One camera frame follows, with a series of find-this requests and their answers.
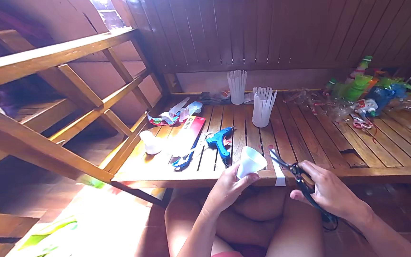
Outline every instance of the white plastic cup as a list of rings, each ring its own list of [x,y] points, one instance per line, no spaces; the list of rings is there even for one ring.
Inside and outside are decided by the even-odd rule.
[[[255,149],[244,146],[240,155],[240,166],[237,177],[242,179],[246,175],[258,172],[267,166],[266,159]]]
[[[244,70],[234,70],[228,72],[227,78],[229,92],[231,94],[231,103],[235,105],[243,104],[247,72]]]

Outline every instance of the wooden wall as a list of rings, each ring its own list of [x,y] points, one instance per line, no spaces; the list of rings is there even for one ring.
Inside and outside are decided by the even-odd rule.
[[[126,0],[163,73],[411,65],[411,0]]]

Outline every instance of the glue gun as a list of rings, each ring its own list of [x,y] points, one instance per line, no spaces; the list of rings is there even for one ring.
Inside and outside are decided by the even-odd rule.
[[[223,139],[232,133],[234,126],[224,128],[213,135],[213,137],[206,138],[205,141],[210,148],[218,149],[221,159],[226,167],[229,167],[228,161],[231,159],[231,153],[228,152],[223,144]]]

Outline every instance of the scissors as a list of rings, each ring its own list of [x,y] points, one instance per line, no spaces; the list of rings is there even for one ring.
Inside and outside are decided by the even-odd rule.
[[[302,174],[305,174],[307,178],[312,180],[310,175],[305,172],[301,167],[299,167],[298,163],[294,164],[287,164],[285,161],[283,161],[280,156],[277,155],[275,152],[274,146],[270,145],[269,146],[269,152],[272,160],[274,160],[276,163],[278,163],[282,168],[285,168],[289,170],[293,175],[294,178],[296,179],[296,184],[301,190],[302,194],[305,196],[305,198],[310,202],[310,204],[317,208],[318,210],[321,211],[321,213],[326,216],[329,221],[333,223],[337,223],[337,217],[334,214],[331,214],[327,211],[325,211],[313,198],[310,194],[315,192],[315,185],[311,185],[305,181],[305,178],[303,178]]]

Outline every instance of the green plastic bottle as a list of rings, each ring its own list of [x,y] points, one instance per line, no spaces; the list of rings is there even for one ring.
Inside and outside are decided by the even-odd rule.
[[[357,74],[353,83],[348,87],[343,97],[346,101],[355,102],[364,93],[367,84],[373,77],[370,75]]]

